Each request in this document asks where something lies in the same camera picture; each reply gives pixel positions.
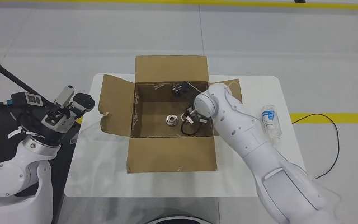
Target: yellow floor line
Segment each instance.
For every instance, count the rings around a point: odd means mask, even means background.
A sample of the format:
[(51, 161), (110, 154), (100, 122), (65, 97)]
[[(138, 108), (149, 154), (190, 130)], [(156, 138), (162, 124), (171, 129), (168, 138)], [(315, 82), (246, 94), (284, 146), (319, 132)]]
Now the yellow floor line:
[(288, 7), (288, 8), (333, 8), (358, 10), (358, 4), (345, 3), (295, 3), (260, 2), (235, 0), (0, 0), (0, 2), (84, 2), (84, 3), (152, 3), (152, 4), (201, 4), (212, 6), (246, 6), (246, 7)]
[[(309, 115), (310, 113), (290, 113), (292, 122), (303, 118), (304, 116)], [(324, 113), (324, 115), (331, 118), (335, 123), (358, 123), (358, 114), (357, 113)], [(330, 123), (327, 118), (324, 116), (314, 115), (310, 116), (306, 119), (303, 119), (298, 123), (306, 123), (306, 124), (323, 124), (323, 123)]]

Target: plastic bottle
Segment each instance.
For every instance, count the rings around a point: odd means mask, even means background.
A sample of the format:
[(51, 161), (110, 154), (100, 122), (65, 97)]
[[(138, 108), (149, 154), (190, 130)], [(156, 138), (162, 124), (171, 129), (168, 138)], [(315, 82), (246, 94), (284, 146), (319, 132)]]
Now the plastic bottle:
[(275, 106), (264, 106), (262, 108), (261, 118), (270, 143), (273, 146), (277, 146), (280, 142), (282, 131)]

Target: white tabletop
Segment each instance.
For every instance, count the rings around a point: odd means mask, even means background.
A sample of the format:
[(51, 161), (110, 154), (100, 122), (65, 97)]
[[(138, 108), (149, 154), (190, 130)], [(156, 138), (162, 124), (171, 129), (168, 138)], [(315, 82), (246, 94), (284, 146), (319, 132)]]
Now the white tabletop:
[[(134, 82), (133, 74), (111, 74)], [(273, 76), (209, 76), (210, 82), (240, 80), (243, 103), (260, 117), (265, 105), (275, 105), (282, 129), (277, 149), (304, 168), (280, 82)], [(68, 197), (252, 197), (253, 176), (243, 160), (221, 137), (215, 137), (217, 172), (127, 174), (129, 137), (101, 131), (98, 112), (103, 74), (93, 78), (90, 94), (96, 107), (82, 121), (69, 170)]]

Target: gray floor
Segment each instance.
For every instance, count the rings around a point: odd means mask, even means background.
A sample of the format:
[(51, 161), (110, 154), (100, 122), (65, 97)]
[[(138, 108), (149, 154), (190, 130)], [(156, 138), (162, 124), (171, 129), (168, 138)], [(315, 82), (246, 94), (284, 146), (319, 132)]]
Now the gray floor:
[[(210, 74), (279, 78), (291, 113), (358, 111), (356, 11), (131, 4), (0, 2), (0, 62), (54, 100), (65, 85), (88, 92), (97, 73), (134, 73), (136, 55), (208, 56)], [(0, 76), (0, 100), (17, 86)], [(356, 223), (357, 124), (338, 124), (341, 157), (319, 182)], [(330, 124), (297, 124), (307, 171), (336, 155)], [(338, 197), (325, 190), (329, 208)], [(212, 223), (274, 223), (257, 198), (65, 198), (58, 223), (145, 223), (191, 214)]]

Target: open cardboard box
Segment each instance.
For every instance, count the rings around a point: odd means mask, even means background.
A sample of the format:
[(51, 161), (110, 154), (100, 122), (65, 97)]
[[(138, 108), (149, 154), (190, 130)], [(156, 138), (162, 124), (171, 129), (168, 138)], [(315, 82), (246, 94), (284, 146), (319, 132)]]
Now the open cardboard box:
[[(128, 173), (217, 171), (211, 120), (194, 136), (183, 135), (180, 116), (189, 102), (172, 95), (175, 83), (188, 81), (205, 91), (208, 80), (204, 56), (138, 56), (135, 83), (111, 75), (103, 77), (98, 106), (103, 114), (101, 129), (130, 137)], [(240, 88), (232, 85), (230, 89), (242, 101)], [(173, 127), (166, 123), (170, 114), (179, 118)], [(190, 133), (197, 127), (186, 128)]]

